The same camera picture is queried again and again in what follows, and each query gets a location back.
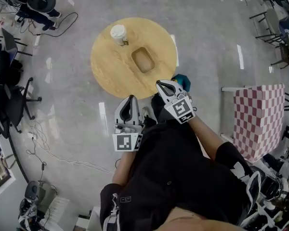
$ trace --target gray floor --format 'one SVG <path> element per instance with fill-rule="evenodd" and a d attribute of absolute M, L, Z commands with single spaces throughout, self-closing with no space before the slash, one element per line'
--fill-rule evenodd
<path fill-rule="evenodd" d="M 265 22 L 249 19 L 265 7 L 260 0 L 57 0 L 56 8 L 63 16 L 77 12 L 78 20 L 59 38 L 42 36 L 34 57 L 22 57 L 25 72 L 21 82 L 32 76 L 33 96 L 43 97 L 41 103 L 32 103 L 29 108 L 42 125 L 48 152 L 63 160 L 115 170 L 120 154 L 114 152 L 111 133 L 120 99 L 109 95 L 94 79 L 90 52 L 99 32 L 124 17 L 151 19 L 175 35 L 180 63 L 176 72 L 191 80 L 190 94 L 198 116 L 217 133 L 231 132 L 232 98 L 221 94 L 221 87 L 284 83 L 289 92 L 289 67 L 280 70 L 280 64 L 270 73 L 270 63 L 279 60 L 279 53 L 272 45 L 255 39 L 265 32 Z M 59 31 L 71 20 L 63 22 Z M 243 70 L 238 45 L 242 48 Z M 105 104 L 106 115 L 100 115 L 99 103 Z M 149 99 L 139 101 L 140 108 L 148 103 Z M 289 112 L 285 123 L 289 123 Z M 23 134 L 12 130 L 12 136 L 28 177 L 38 180 L 40 162 L 26 154 L 26 149 L 33 149 L 27 132 L 34 124 L 25 116 Z M 111 182 L 111 173 L 59 161 L 39 146 L 36 151 L 47 162 L 43 178 L 63 197 L 73 200 L 80 214 L 88 214 L 100 204 L 99 193 Z"/>

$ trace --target paper cup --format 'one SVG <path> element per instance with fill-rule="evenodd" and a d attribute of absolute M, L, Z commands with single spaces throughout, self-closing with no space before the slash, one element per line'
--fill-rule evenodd
<path fill-rule="evenodd" d="M 124 42 L 127 41 L 126 28 L 124 25 L 113 26 L 110 30 L 110 35 L 119 45 L 124 45 Z"/>

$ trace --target sneaker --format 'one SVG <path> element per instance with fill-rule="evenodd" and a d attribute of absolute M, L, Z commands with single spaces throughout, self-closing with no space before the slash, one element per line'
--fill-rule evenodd
<path fill-rule="evenodd" d="M 142 118 L 143 118 L 143 120 L 144 120 L 144 119 L 146 119 L 147 117 L 150 117 L 150 110 L 149 110 L 148 107 L 144 107 L 144 108 L 143 108 L 143 116 L 142 116 Z"/>
<path fill-rule="evenodd" d="M 47 32 L 48 30 L 55 30 L 56 29 L 56 25 L 57 23 L 56 22 L 53 22 L 53 25 L 52 26 L 44 26 L 42 28 L 42 31 L 43 32 Z"/>
<path fill-rule="evenodd" d="M 52 18 L 60 18 L 62 16 L 62 13 L 58 12 L 58 15 L 57 16 L 51 16 L 49 15 L 49 17 L 52 17 Z"/>

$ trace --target white cup lid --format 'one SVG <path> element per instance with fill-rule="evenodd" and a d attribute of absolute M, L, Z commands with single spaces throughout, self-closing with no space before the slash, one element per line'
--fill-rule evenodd
<path fill-rule="evenodd" d="M 124 25 L 115 25 L 112 27 L 110 31 L 110 35 L 113 38 L 120 38 L 125 34 L 125 26 Z"/>

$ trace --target pink checkered box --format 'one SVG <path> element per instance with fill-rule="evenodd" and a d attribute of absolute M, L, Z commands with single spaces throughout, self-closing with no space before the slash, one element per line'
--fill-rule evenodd
<path fill-rule="evenodd" d="M 280 140 L 285 86 L 268 85 L 234 93 L 234 145 L 254 163 L 274 150 Z"/>

